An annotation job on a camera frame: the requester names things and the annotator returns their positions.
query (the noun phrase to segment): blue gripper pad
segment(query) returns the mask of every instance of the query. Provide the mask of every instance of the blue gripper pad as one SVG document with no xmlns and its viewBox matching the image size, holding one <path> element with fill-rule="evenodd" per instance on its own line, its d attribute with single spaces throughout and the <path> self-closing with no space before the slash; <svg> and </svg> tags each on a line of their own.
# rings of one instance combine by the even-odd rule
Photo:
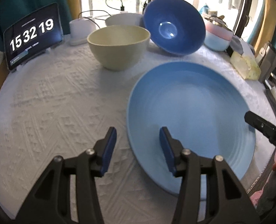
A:
<svg viewBox="0 0 276 224">
<path fill-rule="evenodd" d="M 110 127 L 105 138 L 98 140 L 94 146 L 94 150 L 97 154 L 97 165 L 101 166 L 101 176 L 108 171 L 112 153 L 116 144 L 116 138 L 116 129 L 114 127 Z"/>
<path fill-rule="evenodd" d="M 168 165 L 168 169 L 174 175 L 176 173 L 175 158 L 170 145 L 171 144 L 170 140 L 172 139 L 172 137 L 167 127 L 164 126 L 160 128 L 159 138 L 160 138 L 161 147 L 166 159 L 166 163 Z"/>
</svg>

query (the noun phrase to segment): screw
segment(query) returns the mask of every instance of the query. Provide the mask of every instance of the screw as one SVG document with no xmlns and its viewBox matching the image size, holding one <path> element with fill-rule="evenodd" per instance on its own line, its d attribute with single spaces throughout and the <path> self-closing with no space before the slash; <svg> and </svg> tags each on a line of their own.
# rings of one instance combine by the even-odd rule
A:
<svg viewBox="0 0 276 224">
<path fill-rule="evenodd" d="M 87 155 L 93 155 L 94 154 L 94 149 L 88 148 L 85 152 L 86 152 Z"/>
<path fill-rule="evenodd" d="M 190 149 L 185 148 L 185 149 L 183 149 L 183 150 L 182 150 L 182 154 L 183 154 L 183 155 L 188 156 L 188 155 L 190 155 L 190 154 L 191 154 L 191 150 L 190 150 Z"/>
<path fill-rule="evenodd" d="M 61 156 L 56 156 L 55 158 L 54 158 L 54 161 L 55 162 L 60 162 L 62 160 L 62 157 Z"/>
<path fill-rule="evenodd" d="M 224 158 L 221 155 L 216 155 L 215 159 L 217 161 L 223 161 L 224 160 Z"/>
</svg>

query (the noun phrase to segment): yellow bowl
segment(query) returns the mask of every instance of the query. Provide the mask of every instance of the yellow bowl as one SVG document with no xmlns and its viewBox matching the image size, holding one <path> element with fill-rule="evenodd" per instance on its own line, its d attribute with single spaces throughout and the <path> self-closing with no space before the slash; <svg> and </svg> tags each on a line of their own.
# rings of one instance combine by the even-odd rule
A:
<svg viewBox="0 0 276 224">
<path fill-rule="evenodd" d="M 135 65 L 149 44 L 148 30 L 132 25 L 112 25 L 92 32 L 87 41 L 103 67 L 122 71 Z"/>
</svg>

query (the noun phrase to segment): blue bowl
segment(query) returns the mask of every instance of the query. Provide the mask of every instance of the blue bowl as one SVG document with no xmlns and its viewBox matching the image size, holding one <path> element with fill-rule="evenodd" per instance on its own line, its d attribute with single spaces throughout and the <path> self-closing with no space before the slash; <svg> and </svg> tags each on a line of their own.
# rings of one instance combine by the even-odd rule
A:
<svg viewBox="0 0 276 224">
<path fill-rule="evenodd" d="M 203 19 L 184 0 L 153 0 L 147 5 L 143 19 L 152 41 L 169 53 L 188 55 L 204 42 Z"/>
</svg>

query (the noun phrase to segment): table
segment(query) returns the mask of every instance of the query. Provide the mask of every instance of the table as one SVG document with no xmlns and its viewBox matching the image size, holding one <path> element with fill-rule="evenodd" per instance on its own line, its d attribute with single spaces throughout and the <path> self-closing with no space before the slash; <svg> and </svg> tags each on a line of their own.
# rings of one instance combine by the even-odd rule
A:
<svg viewBox="0 0 276 224">
<path fill-rule="evenodd" d="M 225 53 L 203 46 L 191 55 L 173 57 L 150 43 L 141 62 L 112 72 L 102 68 L 88 44 L 71 47 L 68 40 L 65 36 L 63 44 L 11 73 L 0 91 L 0 204 L 10 217 L 55 155 L 76 156 L 115 126 L 118 136 L 109 170 L 96 179 L 105 223 L 171 223 L 177 198 L 141 169 L 125 123 L 133 85 L 161 63 L 184 60 L 214 69 L 240 91 L 251 111 L 276 125 L 264 86 L 244 81 Z M 274 151 L 261 133 L 256 138 L 252 163 L 241 181 L 247 190 Z M 71 208 L 75 219 L 74 194 Z"/>
</svg>

